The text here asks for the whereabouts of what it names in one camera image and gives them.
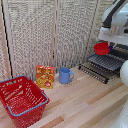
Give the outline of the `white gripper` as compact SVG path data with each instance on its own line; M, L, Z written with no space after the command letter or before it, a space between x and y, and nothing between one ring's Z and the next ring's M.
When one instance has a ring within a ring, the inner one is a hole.
M98 38L100 40L104 40L104 41L113 42L113 43L116 43L116 44L122 44L122 45L128 46L128 34L115 35L110 31L109 28L101 27ZM110 51L113 50L112 45L109 46L109 50Z

